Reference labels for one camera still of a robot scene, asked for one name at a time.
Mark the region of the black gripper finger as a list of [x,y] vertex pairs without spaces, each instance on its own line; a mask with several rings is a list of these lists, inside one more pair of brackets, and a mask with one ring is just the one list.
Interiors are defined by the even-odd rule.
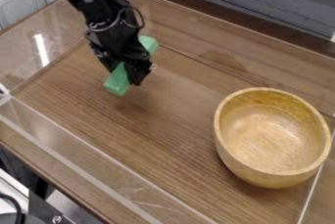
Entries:
[[121,60],[110,52],[98,51],[96,56],[109,72],[113,72],[121,63]]
[[125,63],[128,77],[133,85],[141,86],[152,71],[153,62],[151,60],[135,60]]

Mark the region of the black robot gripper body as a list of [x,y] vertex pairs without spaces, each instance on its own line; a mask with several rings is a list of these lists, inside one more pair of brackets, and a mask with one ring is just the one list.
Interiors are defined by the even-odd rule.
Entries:
[[94,53],[110,52],[121,61],[149,60],[149,53],[140,43],[140,10],[129,0],[80,0],[88,26],[86,37]]

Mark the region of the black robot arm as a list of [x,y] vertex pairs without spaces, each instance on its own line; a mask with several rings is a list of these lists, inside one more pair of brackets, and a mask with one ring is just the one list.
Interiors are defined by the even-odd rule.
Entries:
[[90,48],[113,72],[125,64],[132,85],[141,85],[151,74],[149,51],[140,42],[145,28],[143,13],[129,0],[68,0],[84,14]]

